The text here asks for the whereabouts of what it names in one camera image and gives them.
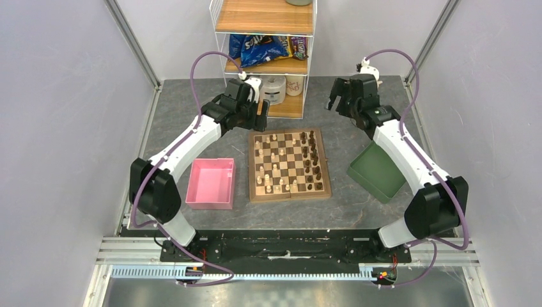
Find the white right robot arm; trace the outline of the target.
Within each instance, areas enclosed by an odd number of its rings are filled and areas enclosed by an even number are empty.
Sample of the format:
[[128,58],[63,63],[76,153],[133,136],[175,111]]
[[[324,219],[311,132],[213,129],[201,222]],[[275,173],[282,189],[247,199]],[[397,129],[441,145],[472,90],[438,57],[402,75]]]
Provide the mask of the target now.
[[380,103],[377,79],[372,74],[356,74],[349,79],[338,77],[330,91],[326,109],[337,103],[336,111],[351,118],[356,126],[379,146],[400,170],[413,193],[403,217],[378,229],[376,240],[369,243],[370,256],[384,262],[395,248],[465,224],[468,183],[451,177],[438,167],[412,139],[399,113]]

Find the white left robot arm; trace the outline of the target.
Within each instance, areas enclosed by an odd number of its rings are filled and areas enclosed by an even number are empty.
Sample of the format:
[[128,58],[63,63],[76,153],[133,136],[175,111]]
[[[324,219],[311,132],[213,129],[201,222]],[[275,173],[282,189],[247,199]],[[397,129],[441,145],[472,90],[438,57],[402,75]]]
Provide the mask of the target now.
[[270,103],[259,99],[262,80],[231,79],[225,92],[199,108],[193,122],[165,149],[130,165],[129,202],[132,213],[142,212],[177,242],[176,253],[185,261],[195,260],[201,245],[196,230],[181,212],[178,181],[184,171],[208,146],[225,133],[242,128],[263,132]]

